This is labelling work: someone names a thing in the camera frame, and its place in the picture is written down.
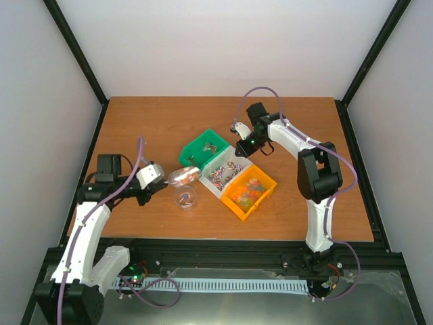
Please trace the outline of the silver metal scoop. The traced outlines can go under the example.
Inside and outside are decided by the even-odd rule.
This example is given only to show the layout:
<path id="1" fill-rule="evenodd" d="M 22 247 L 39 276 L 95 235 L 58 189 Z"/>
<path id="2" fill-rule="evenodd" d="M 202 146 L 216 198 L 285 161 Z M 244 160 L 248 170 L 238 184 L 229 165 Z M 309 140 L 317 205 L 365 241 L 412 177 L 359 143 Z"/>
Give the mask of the silver metal scoop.
<path id="1" fill-rule="evenodd" d="M 166 182 L 174 188 L 180 188 L 199 180 L 201 176 L 202 171 L 198 167 L 183 167 L 170 173 Z"/>

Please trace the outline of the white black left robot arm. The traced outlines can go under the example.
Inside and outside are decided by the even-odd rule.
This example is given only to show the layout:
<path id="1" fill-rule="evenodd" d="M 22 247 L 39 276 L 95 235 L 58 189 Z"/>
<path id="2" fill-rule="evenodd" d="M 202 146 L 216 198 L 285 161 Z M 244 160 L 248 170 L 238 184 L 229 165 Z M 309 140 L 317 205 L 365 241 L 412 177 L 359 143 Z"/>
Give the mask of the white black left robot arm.
<path id="1" fill-rule="evenodd" d="M 97 324 L 104 298 L 117 275 L 129 264 L 124 246 L 110 246 L 95 261 L 102 230 L 117 200 L 135 198 L 145 205 L 167 184 L 162 167 L 147 162 L 121 174 L 120 154 L 100 154 L 97 169 L 77 193 L 75 222 L 58 266 L 47 282 L 35 286 L 35 299 L 48 324 Z"/>

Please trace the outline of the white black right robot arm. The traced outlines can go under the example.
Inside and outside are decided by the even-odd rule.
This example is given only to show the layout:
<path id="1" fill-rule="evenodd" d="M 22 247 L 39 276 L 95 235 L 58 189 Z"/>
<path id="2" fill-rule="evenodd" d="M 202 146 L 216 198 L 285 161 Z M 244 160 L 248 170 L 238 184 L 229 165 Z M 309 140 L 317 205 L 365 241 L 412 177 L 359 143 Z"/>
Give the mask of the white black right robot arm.
<path id="1" fill-rule="evenodd" d="M 297 186 L 306 199 L 308 213 L 304 267 L 308 273 L 317 274 L 331 261 L 334 194 L 343 183 L 336 147 L 308 137 L 281 113 L 269 114 L 260 102 L 246 112 L 251 127 L 238 118 L 231 126 L 231 132 L 240 136 L 235 155 L 248 158 L 262 152 L 267 144 L 274 150 L 273 143 L 277 143 L 296 159 Z"/>

